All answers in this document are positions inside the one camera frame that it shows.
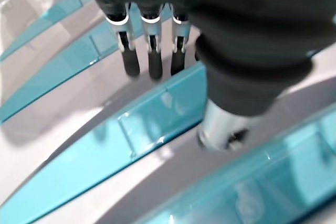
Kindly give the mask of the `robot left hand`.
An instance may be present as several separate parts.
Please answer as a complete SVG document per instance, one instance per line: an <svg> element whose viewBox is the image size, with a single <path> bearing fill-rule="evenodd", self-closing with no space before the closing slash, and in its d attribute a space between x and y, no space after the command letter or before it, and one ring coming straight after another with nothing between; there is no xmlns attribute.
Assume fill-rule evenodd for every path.
<svg viewBox="0 0 336 224"><path fill-rule="evenodd" d="M233 148L276 98L312 70L312 57L335 42L335 0L95 0L109 17L133 2L172 4L200 30L195 43L207 75L199 138Z"/></svg>

